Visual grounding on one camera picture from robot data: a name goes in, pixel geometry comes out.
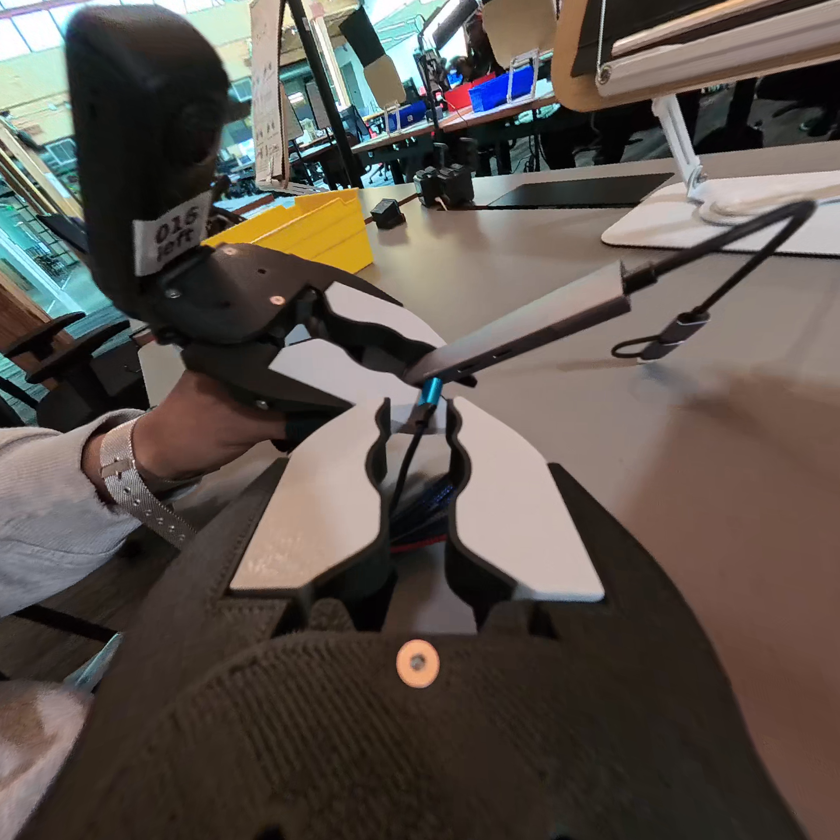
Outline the person's left forearm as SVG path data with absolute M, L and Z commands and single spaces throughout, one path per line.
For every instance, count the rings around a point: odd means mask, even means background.
M 78 583 L 140 527 L 100 498 L 81 461 L 91 438 L 141 416 L 134 409 L 110 412 L 68 433 L 2 429 L 2 617 Z

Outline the small red plastic bin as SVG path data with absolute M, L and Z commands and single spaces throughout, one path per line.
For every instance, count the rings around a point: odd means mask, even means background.
M 459 111 L 462 109 L 471 109 L 471 98 L 469 95 L 469 91 L 471 88 L 477 87 L 478 85 L 485 84 L 488 81 L 491 81 L 496 78 L 494 73 L 490 73 L 483 77 L 477 78 L 474 81 L 462 81 L 456 87 L 449 89 L 444 94 L 444 99 L 447 102 L 447 108 L 449 111 Z

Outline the yellow plastic bin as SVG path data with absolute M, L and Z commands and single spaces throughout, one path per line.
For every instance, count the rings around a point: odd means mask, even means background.
M 298 196 L 292 206 L 275 206 L 204 241 L 257 245 L 356 274 L 374 263 L 356 188 Z

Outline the grey desk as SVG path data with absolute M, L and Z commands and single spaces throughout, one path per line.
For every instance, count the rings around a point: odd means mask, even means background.
M 367 224 L 360 275 L 453 341 L 621 259 L 617 208 L 403 205 Z M 838 259 L 777 256 L 660 362 L 610 355 L 657 333 L 742 262 L 712 255 L 633 309 L 451 387 L 559 463 L 681 590 L 775 783 L 811 838 L 838 838 Z

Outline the printed cardboard sign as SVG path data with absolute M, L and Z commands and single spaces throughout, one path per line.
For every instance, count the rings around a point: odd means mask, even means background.
M 279 57 L 284 3 L 249 4 L 251 34 L 251 121 L 255 182 L 259 189 L 287 192 L 289 153 L 281 103 Z

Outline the black desk mat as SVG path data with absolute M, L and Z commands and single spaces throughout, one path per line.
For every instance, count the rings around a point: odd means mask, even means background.
M 632 208 L 670 180 L 670 173 L 614 175 L 519 185 L 488 203 L 502 209 Z

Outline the black office chair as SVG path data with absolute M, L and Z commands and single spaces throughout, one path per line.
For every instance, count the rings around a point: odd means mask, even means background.
M 23 371 L 26 383 L 46 389 L 35 398 L 2 377 L 2 427 L 33 425 L 66 433 L 110 411 L 149 408 L 133 338 L 103 351 L 129 330 L 130 321 L 101 325 L 79 337 L 60 337 L 84 318 L 81 311 L 63 314 L 2 345 L 2 357 Z

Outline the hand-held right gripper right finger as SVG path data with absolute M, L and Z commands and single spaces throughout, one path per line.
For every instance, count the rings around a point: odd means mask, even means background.
M 464 397 L 447 404 L 448 548 L 458 571 L 502 595 L 539 602 L 605 598 L 548 462 L 524 437 Z

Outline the person's left hand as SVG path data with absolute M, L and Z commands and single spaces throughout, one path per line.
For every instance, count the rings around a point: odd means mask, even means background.
M 133 425 L 134 463 L 155 494 L 193 483 L 249 452 L 285 438 L 278 411 L 237 402 L 211 377 L 185 371 L 165 399 Z

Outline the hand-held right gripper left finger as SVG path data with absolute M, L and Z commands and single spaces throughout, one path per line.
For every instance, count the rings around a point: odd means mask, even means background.
M 365 599 L 389 580 L 389 399 L 361 403 L 290 455 L 229 590 Z

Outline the black battery chargers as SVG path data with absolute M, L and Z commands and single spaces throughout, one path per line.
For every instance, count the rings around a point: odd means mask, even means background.
M 428 166 L 415 173 L 413 184 L 420 204 L 428 208 L 448 211 L 470 206 L 475 199 L 473 171 L 463 164 Z

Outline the silver mesh wristwatch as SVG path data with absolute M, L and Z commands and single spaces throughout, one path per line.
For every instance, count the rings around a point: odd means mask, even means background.
M 100 447 L 99 475 L 114 504 L 171 546 L 182 549 L 195 530 L 173 509 L 173 502 L 201 481 L 163 479 L 144 468 L 133 446 L 133 419 L 109 430 Z

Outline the grey USB hub with cable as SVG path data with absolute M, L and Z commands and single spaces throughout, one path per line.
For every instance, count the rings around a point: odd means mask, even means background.
M 407 368 L 403 380 L 416 386 L 432 380 L 461 381 L 500 362 L 622 317 L 631 311 L 633 294 L 653 286 L 668 273 L 766 228 L 779 226 L 774 236 L 704 301 L 678 314 L 661 332 L 620 342 L 611 351 L 612 357 L 618 360 L 661 360 L 702 329 L 710 320 L 711 308 L 774 255 L 811 219 L 816 209 L 814 200 L 777 206 L 658 262 L 633 270 L 628 270 L 621 261 L 609 264 L 427 353 Z

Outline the black pole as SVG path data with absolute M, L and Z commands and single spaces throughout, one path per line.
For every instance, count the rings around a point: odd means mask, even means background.
M 291 12 L 292 19 L 301 40 L 302 49 L 322 101 L 323 110 L 328 119 L 332 138 L 338 149 L 343 172 L 351 187 L 361 189 L 363 187 L 363 183 L 359 167 L 347 140 L 339 111 L 335 105 L 328 74 L 322 60 L 322 53 L 317 46 L 316 39 L 313 34 L 314 24 L 310 22 L 310 18 L 304 10 L 305 8 L 302 1 L 287 1 L 285 2 L 285 5 L 288 6 Z

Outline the tan board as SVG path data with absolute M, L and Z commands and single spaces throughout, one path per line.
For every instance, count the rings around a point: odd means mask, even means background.
M 557 1 L 489 1 L 483 4 L 482 20 L 490 47 L 502 68 L 537 50 L 553 50 L 559 7 Z
M 383 53 L 363 66 L 364 79 L 382 111 L 401 107 L 406 101 L 403 82 L 393 59 Z

